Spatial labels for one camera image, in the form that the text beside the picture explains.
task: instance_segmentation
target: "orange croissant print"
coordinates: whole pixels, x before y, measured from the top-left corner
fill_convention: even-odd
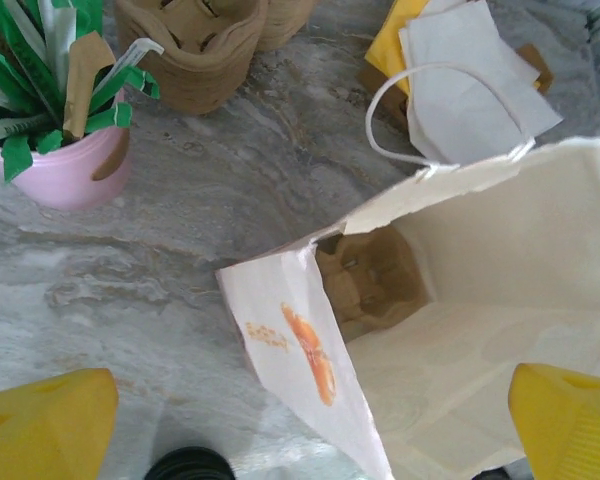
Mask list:
[[[289,305],[281,305],[282,314],[295,334],[307,357],[318,393],[325,405],[333,405],[336,396],[336,381],[331,362],[322,349],[322,342],[311,324],[301,315],[296,315]]]

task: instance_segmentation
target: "brown cardboard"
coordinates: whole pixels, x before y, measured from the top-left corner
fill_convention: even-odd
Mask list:
[[[258,40],[258,50],[282,47],[308,21],[319,0],[270,0],[267,22]]]
[[[393,327],[427,303],[411,247],[392,226],[332,237],[316,262],[345,342]]]
[[[148,37],[164,47],[139,66],[166,105],[201,115],[220,107],[247,78],[268,0],[116,0],[121,50]]]
[[[62,125],[66,137],[74,140],[84,137],[96,75],[115,61],[111,48],[97,32],[84,35],[71,44]]]
[[[553,83],[553,73],[549,69],[538,49],[530,43],[523,45],[516,50],[524,60],[540,72],[538,77],[538,91],[543,95],[549,90]],[[364,66],[356,76],[358,82],[371,94],[374,94],[387,81],[387,77],[373,65],[364,62]],[[399,125],[405,130],[408,129],[406,117],[407,94],[395,85],[380,99],[380,104],[394,117]]]
[[[116,148],[109,154],[104,162],[96,169],[95,172],[91,174],[91,180],[94,182],[98,182],[100,180],[104,180],[107,177],[113,175],[125,157],[127,156],[127,152],[129,151],[129,129],[125,128]]]
[[[549,69],[549,66],[540,55],[538,49],[531,43],[527,43],[516,50],[518,55],[524,58],[529,65],[540,72],[538,77],[538,91],[541,94],[546,94],[553,83],[553,73]]]

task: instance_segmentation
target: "white napkin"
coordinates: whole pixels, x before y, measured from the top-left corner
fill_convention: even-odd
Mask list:
[[[533,88],[533,75],[521,76],[512,67],[485,0],[413,19],[401,37],[409,66],[454,62],[480,72],[507,96],[531,135],[562,120]],[[411,131],[411,142],[425,156],[439,152],[436,157],[442,158],[433,159],[469,164],[506,153],[525,140],[491,92],[464,73],[427,70],[414,75],[410,84],[410,121],[417,117],[420,127]]]
[[[419,16],[437,15],[461,5],[465,5],[466,3],[467,0],[429,0],[420,12]],[[502,55],[509,66],[525,82],[535,82],[540,76],[540,72],[529,65],[524,58],[520,57],[520,55],[518,55],[516,51],[507,44],[507,42],[502,40],[499,36],[498,39],[500,41],[500,48],[502,48]]]

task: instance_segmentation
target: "yellow napkin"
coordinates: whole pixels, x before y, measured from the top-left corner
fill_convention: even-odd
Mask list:
[[[367,51],[365,60],[384,73],[387,78],[407,68],[402,56],[398,31],[405,26],[407,20],[420,15],[428,2],[429,0],[395,0],[382,29]],[[409,94],[409,82],[406,78],[400,80],[397,85],[407,95]]]

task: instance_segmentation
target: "cardboard cup holder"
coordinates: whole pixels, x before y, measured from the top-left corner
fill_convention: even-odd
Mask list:
[[[139,0],[169,31],[178,48],[189,53],[213,51],[223,36],[247,20],[254,0]]]
[[[258,50],[282,47],[306,25],[317,3],[318,0],[270,0]]]
[[[316,261],[345,342],[393,327],[427,303],[411,247],[392,226],[331,237]]]
[[[267,18],[268,0],[115,0],[121,49],[148,37],[164,47],[140,67],[161,100],[193,115],[209,113],[245,81]]]

